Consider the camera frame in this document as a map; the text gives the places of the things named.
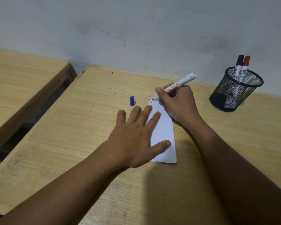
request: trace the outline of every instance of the blue cap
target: blue cap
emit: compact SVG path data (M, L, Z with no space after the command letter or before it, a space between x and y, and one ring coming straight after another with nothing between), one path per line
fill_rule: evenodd
M130 96L130 106L134 106L134 96Z

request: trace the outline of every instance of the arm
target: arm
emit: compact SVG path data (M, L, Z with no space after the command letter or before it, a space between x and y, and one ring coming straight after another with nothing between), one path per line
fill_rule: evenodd
M146 124L151 109L147 106L142 112L135 106L127 122L125 112L120 110L107 141L3 216L0 225L70 224L112 172L140 166L164 152L171 145L169 141L150 147L150 136L160 118L157 112Z
M160 103L191 133L234 223L281 224L281 189L203 121L191 88L179 88L174 97L160 88L156 92Z

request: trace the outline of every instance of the wooden desk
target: wooden desk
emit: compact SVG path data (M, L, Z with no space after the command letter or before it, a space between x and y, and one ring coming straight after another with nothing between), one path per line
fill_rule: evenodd
M69 63L0 50L0 147L67 78Z
M0 214L86 158L129 115L129 97L144 108L155 86L173 80L90 67L67 88L0 165ZM281 97L252 94L236 112L209 102L214 86L190 83L203 118L281 187ZM177 164L149 162L116 177L83 224L230 224L192 140L174 124Z

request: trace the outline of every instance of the wall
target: wall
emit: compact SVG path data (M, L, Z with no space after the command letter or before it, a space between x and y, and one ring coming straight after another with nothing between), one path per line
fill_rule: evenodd
M0 0L0 48L215 85L251 55L281 95L281 0Z

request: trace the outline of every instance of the hand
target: hand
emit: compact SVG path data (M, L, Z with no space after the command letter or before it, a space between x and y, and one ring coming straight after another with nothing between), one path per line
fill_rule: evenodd
M164 89L170 85L172 84L164 86L163 89L160 87L155 89L160 98L159 103L164 104L170 115L183 126L189 122L201 120L191 87L184 85L167 94Z
M117 169L143 165L171 146L171 142L165 140L150 147L151 134L161 115L156 112L146 124L151 110L150 105L143 112L139 106L135 106L127 122L126 112L119 110L116 126L108 140L97 148L115 163Z

